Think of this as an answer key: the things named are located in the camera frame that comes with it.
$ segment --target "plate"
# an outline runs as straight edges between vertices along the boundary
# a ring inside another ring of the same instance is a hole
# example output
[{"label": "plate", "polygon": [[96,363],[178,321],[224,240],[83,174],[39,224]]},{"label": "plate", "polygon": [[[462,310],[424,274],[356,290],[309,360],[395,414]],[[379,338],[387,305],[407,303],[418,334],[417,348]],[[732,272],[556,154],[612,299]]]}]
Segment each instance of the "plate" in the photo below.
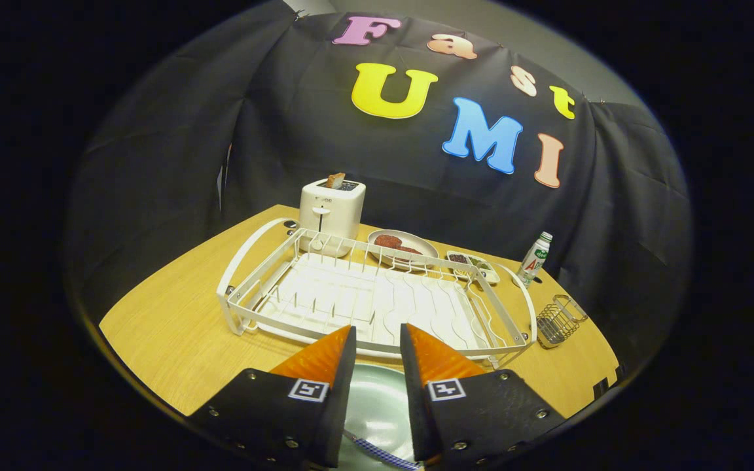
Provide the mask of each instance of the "plate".
[{"label": "plate", "polygon": [[[438,250],[434,248],[432,244],[430,244],[427,241],[424,241],[424,239],[414,235],[410,234],[408,232],[402,232],[402,230],[393,230],[393,229],[382,229],[382,230],[375,230],[371,234],[368,234],[368,243],[374,244],[374,241],[377,240],[378,236],[395,236],[401,241],[403,241],[403,247],[409,247],[410,249],[415,249],[419,251],[419,253],[424,254],[424,256],[430,256],[432,258],[439,258]],[[371,256],[374,258],[377,258],[378,255],[375,253],[371,253]],[[383,255],[382,260],[380,262],[385,263],[386,265],[392,265],[392,262],[395,261],[395,257],[387,256],[386,254]],[[412,263],[411,264],[412,271],[420,271],[424,269],[423,263]],[[406,262],[396,262],[395,263],[396,268],[409,268],[409,264]],[[432,268],[432,264],[428,264],[427,268]]]},{"label": "plate", "polygon": [[[345,430],[398,458],[414,462],[403,373],[376,364],[354,364]],[[343,436],[338,469],[397,471],[398,468],[372,458]]]},{"label": "plate", "polygon": [[[457,251],[446,251],[446,259],[450,259],[451,254],[460,254],[461,256],[466,257],[467,261],[470,262],[470,265],[476,266],[476,268],[479,269],[479,271],[482,272],[482,276],[484,277],[485,281],[488,282],[490,285],[495,285],[496,283],[499,283],[499,274],[494,270],[494,266],[490,264],[487,260],[483,259],[481,256],[475,256],[475,254],[469,254],[469,253],[457,253]],[[468,278],[467,274],[464,271],[458,271],[453,269],[452,273],[456,275],[457,278],[461,278],[463,280],[466,280]]]}]

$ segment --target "white toaster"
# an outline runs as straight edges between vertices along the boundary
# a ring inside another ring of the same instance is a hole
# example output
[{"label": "white toaster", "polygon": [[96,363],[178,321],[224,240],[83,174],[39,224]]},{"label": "white toaster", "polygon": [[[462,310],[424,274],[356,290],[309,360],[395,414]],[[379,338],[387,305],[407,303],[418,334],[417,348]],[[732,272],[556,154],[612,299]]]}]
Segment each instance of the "white toaster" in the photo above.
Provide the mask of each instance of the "white toaster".
[{"label": "white toaster", "polygon": [[[302,202],[298,210],[299,226],[330,236],[356,239],[364,199],[365,185],[358,182],[343,180],[339,188],[327,187],[327,179],[306,184],[302,188]],[[337,249],[338,244],[339,239],[324,244],[317,238],[311,245],[311,239],[302,238],[300,247],[303,251],[309,249],[327,256],[344,256],[350,251],[350,247]]]}]

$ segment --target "plastic bottle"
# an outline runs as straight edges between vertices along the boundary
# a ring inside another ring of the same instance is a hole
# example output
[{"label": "plastic bottle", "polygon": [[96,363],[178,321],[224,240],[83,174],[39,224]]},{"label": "plastic bottle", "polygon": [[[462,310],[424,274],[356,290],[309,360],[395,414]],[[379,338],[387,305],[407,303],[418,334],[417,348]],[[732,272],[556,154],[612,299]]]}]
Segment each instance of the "plastic bottle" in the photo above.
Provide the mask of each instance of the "plastic bottle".
[{"label": "plastic bottle", "polygon": [[551,234],[544,232],[539,235],[539,239],[531,246],[526,256],[523,257],[523,263],[520,265],[520,271],[517,276],[528,287],[533,278],[539,271],[539,268],[545,263],[548,257],[548,248],[551,246]]}]

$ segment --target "letter m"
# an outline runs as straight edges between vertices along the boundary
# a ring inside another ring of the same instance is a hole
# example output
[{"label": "letter m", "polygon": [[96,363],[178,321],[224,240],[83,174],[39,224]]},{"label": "letter m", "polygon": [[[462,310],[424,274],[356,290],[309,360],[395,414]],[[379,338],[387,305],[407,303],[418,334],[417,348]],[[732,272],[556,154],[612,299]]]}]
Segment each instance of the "letter m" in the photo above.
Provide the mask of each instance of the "letter m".
[{"label": "letter m", "polygon": [[502,116],[492,128],[488,128],[481,105],[460,96],[453,98],[452,102],[458,107],[458,118],[452,137],[442,145],[444,152],[456,157],[467,157],[470,155],[467,138],[470,137],[473,157],[477,162],[493,148],[488,165],[502,173],[514,173],[514,149],[523,125],[511,117]]}]

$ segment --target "table surface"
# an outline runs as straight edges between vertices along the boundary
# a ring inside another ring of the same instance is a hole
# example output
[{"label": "table surface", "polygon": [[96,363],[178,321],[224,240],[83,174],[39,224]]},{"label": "table surface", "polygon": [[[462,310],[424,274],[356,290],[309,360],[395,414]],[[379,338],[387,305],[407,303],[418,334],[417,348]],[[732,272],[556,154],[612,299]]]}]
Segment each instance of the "table surface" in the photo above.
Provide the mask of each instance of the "table surface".
[{"label": "table surface", "polygon": [[[304,347],[303,343],[269,334],[262,329],[238,336],[228,329],[215,294],[226,266],[241,244],[273,218],[298,220],[298,209],[276,205],[198,245],[150,275],[117,302],[99,328],[129,369],[161,399],[190,415],[245,368],[271,370]],[[248,251],[231,284],[237,286],[287,239],[287,227],[269,230]],[[367,241],[377,227],[360,224],[358,241]],[[519,262],[430,241],[438,253],[475,254],[517,271]],[[521,331],[530,332],[530,316],[520,289],[505,272],[493,286],[497,297]],[[529,294],[536,313],[566,294],[541,269],[542,283],[532,283]],[[358,363],[380,364],[403,370],[400,360],[358,356]],[[487,361],[480,362],[488,372]],[[604,378],[616,382],[619,361],[598,327],[587,319],[555,349],[538,343],[521,355],[509,354],[500,368],[514,370],[539,396],[571,417],[595,399],[593,385]]]}]

